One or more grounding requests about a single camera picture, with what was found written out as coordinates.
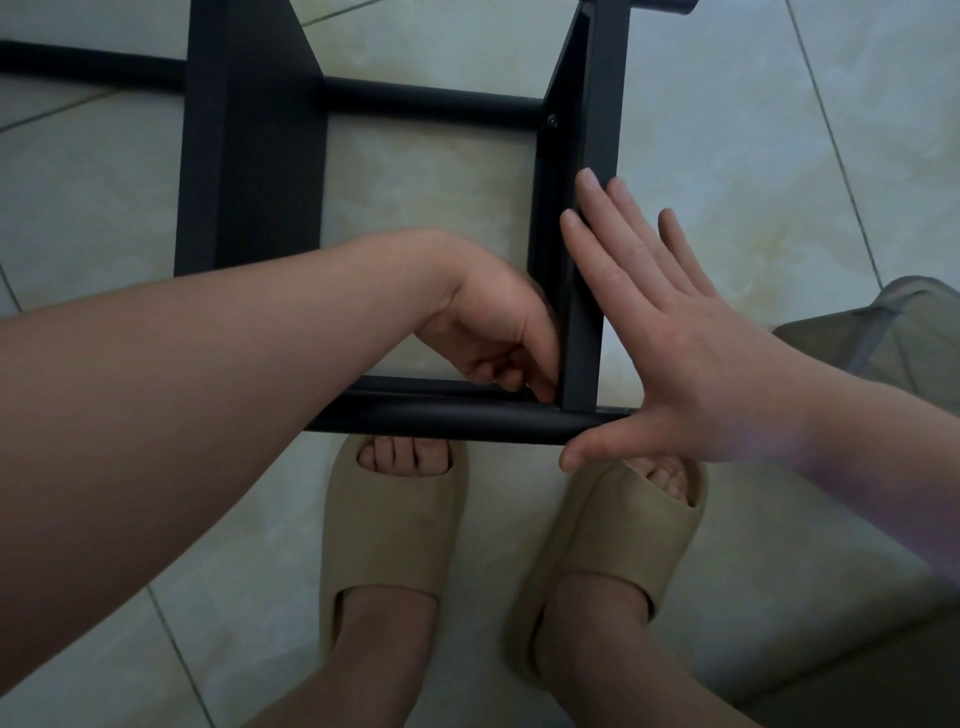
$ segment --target metal leg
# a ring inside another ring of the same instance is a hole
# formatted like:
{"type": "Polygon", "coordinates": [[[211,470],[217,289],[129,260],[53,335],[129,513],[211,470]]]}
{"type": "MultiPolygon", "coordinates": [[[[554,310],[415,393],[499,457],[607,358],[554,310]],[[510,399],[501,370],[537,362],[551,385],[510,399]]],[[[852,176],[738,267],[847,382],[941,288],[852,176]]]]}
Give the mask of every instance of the metal leg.
{"type": "Polygon", "coordinates": [[[321,77],[289,3],[193,1],[175,275],[319,247],[321,77]]]}
{"type": "Polygon", "coordinates": [[[573,179],[590,167],[601,184],[616,174],[627,63],[630,0],[583,2],[544,99],[537,137],[527,270],[553,304],[563,332],[558,403],[596,407],[603,314],[564,247],[560,213],[575,207],[573,179]]]}

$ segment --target black metal tube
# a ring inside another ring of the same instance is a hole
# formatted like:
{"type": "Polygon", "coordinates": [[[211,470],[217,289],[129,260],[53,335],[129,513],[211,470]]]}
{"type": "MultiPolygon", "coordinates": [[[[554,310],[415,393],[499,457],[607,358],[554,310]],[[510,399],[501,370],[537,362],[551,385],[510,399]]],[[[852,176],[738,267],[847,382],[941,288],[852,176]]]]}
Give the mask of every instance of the black metal tube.
{"type": "Polygon", "coordinates": [[[186,61],[0,40],[0,72],[183,93],[186,61]]]}
{"type": "Polygon", "coordinates": [[[361,376],[350,392],[378,392],[395,395],[468,397],[498,401],[536,401],[530,390],[508,392],[498,384],[471,384],[461,379],[424,379],[418,376],[361,376]]]}
{"type": "Polygon", "coordinates": [[[630,0],[635,8],[648,11],[675,12],[678,15],[689,15],[697,7],[699,0],[630,0]]]}
{"type": "Polygon", "coordinates": [[[327,76],[326,109],[339,113],[537,130],[543,124],[543,101],[524,96],[454,91],[448,88],[383,84],[327,76]]]}
{"type": "Polygon", "coordinates": [[[497,443],[563,445],[633,410],[563,412],[552,404],[347,390],[307,430],[497,443]]]}

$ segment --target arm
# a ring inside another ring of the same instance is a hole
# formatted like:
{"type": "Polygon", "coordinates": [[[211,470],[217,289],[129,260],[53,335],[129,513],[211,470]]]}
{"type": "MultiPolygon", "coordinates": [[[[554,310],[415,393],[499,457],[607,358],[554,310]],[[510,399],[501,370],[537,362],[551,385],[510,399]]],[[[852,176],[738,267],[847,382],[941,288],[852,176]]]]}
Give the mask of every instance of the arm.
{"type": "Polygon", "coordinates": [[[960,420],[853,376],[821,394],[784,462],[960,581],[960,420]]]}
{"type": "Polygon", "coordinates": [[[783,344],[730,308],[670,210],[659,231],[621,180],[587,171],[564,239],[643,380],[637,413],[565,448],[590,458],[774,459],[960,580],[960,420],[783,344]]]}
{"type": "Polygon", "coordinates": [[[539,295],[436,231],[0,322],[0,693],[147,584],[412,332],[473,381],[552,397],[539,295]]]}

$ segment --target left hand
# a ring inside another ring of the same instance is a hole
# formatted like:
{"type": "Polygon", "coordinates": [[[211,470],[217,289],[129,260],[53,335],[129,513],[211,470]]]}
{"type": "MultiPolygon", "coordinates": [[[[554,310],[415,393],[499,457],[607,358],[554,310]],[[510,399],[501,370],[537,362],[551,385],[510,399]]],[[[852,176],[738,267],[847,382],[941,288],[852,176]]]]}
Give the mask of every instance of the left hand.
{"type": "Polygon", "coordinates": [[[458,284],[417,332],[469,381],[524,384],[540,401],[556,393],[560,344],[537,285],[503,258],[463,238],[447,241],[458,284]]]}

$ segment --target forearm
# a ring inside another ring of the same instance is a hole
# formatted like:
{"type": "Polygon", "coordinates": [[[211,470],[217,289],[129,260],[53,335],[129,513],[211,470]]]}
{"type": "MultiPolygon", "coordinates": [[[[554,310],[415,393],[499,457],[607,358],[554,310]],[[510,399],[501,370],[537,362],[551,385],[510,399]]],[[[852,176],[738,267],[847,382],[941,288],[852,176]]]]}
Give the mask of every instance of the forearm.
{"type": "Polygon", "coordinates": [[[884,384],[838,377],[794,467],[960,580],[960,420],[884,384]]]}
{"type": "Polygon", "coordinates": [[[33,667],[49,656],[36,635],[59,648],[142,587],[442,306],[457,281],[441,238],[372,236],[2,322],[0,620],[35,633],[8,655],[33,667]]]}

